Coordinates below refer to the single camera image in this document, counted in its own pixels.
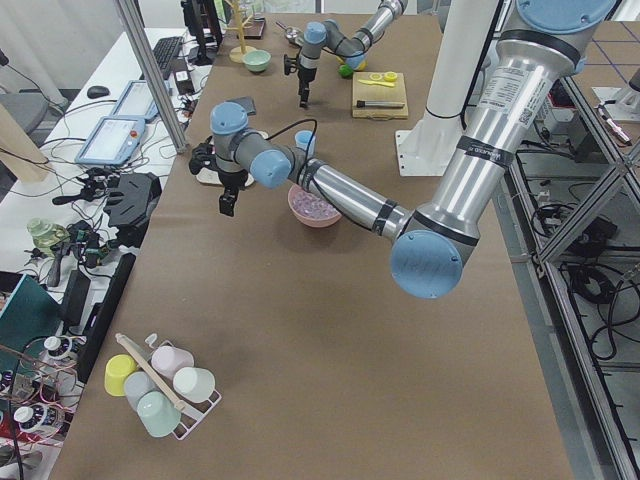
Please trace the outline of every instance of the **spoon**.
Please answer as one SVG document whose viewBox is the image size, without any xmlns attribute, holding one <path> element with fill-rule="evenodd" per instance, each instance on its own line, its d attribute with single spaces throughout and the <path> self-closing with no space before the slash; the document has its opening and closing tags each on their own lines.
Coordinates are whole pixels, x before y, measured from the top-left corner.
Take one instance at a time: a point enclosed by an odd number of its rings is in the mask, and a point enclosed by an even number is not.
<svg viewBox="0 0 640 480">
<path fill-rule="evenodd" d="M 379 82 L 377 80 L 362 80 L 362 79 L 358 79 L 358 81 L 360 83 L 364 83 L 365 85 L 380 85 L 381 87 L 389 87 L 389 88 L 393 88 L 396 86 L 395 83 L 393 82 Z"/>
<path fill-rule="evenodd" d="M 287 27 L 280 21 L 276 21 L 276 25 L 284 30 L 284 38 L 286 38 L 291 45 L 302 46 L 302 30 L 297 27 Z"/>
</svg>

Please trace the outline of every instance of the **keyboard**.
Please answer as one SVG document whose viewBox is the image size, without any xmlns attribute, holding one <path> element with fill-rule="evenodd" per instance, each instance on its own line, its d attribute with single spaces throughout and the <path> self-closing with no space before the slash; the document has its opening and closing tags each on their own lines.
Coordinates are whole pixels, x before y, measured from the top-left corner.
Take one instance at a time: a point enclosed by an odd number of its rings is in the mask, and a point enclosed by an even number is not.
<svg viewBox="0 0 640 480">
<path fill-rule="evenodd" d="M 182 37 L 165 37 L 158 40 L 156 46 L 153 47 L 153 56 L 156 57 L 163 80 L 167 80 L 171 76 L 171 61 L 178 57 L 181 46 Z"/>
</svg>

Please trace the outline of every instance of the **wooden cutting board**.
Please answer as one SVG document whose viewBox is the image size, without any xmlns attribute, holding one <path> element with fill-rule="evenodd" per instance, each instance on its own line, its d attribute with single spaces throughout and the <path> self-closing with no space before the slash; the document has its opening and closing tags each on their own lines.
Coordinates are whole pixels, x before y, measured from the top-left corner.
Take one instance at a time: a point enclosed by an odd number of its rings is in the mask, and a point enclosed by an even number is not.
<svg viewBox="0 0 640 480">
<path fill-rule="evenodd" d="M 381 85 L 365 85 L 358 80 L 370 80 L 369 75 L 376 72 L 355 72 L 353 74 L 353 96 L 351 98 L 351 113 L 353 118 L 409 118 L 407 92 L 404 87 L 404 75 L 398 73 L 395 87 Z M 358 100 L 403 102 L 403 108 L 357 108 Z"/>
</svg>

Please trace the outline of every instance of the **computer mouse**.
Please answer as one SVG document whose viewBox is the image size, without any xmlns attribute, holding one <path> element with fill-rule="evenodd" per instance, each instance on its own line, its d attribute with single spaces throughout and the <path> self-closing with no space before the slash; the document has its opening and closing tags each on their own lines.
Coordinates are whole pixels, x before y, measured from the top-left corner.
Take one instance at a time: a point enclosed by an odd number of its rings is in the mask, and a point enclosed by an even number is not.
<svg viewBox="0 0 640 480">
<path fill-rule="evenodd" d="M 93 85 L 89 87 L 89 89 L 87 90 L 87 97 L 89 98 L 106 97 L 110 93 L 111 92 L 107 87 L 103 87 L 102 85 Z"/>
</svg>

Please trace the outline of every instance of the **pink bowl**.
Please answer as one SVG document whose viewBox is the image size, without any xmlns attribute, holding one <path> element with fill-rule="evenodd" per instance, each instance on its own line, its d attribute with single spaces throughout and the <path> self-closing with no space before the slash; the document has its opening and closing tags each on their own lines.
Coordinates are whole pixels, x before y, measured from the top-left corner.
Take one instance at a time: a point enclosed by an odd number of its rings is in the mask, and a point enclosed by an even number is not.
<svg viewBox="0 0 640 480">
<path fill-rule="evenodd" d="M 320 200 L 320 199 L 319 199 L 319 202 L 321 202 L 324 205 L 324 208 L 326 208 L 327 211 L 329 211 L 329 213 L 330 213 L 329 216 L 323 215 L 323 216 L 319 216 L 319 218 L 313 218 L 312 216 L 309 216 L 308 214 L 305 214 L 303 212 L 300 212 L 300 211 L 296 210 L 296 207 L 294 206 L 294 204 L 298 203 L 297 201 L 300 200 L 300 196 L 301 195 L 305 195 L 305 196 L 311 195 L 311 196 L 313 196 L 315 198 L 318 198 L 318 197 L 316 197 L 315 195 L 313 195 L 311 193 L 305 192 L 302 188 L 300 188 L 299 185 L 296 185 L 296 184 L 294 184 L 289 189 L 289 194 L 287 196 L 287 200 L 289 201 L 289 208 L 291 209 L 291 211 L 293 212 L 295 217 L 298 220 L 300 220 L 302 223 L 304 223 L 305 225 L 307 225 L 309 227 L 313 227 L 313 228 L 328 227 L 329 225 L 333 225 L 334 223 L 336 223 L 342 217 L 340 212 L 335 210 L 326 201 Z"/>
</svg>

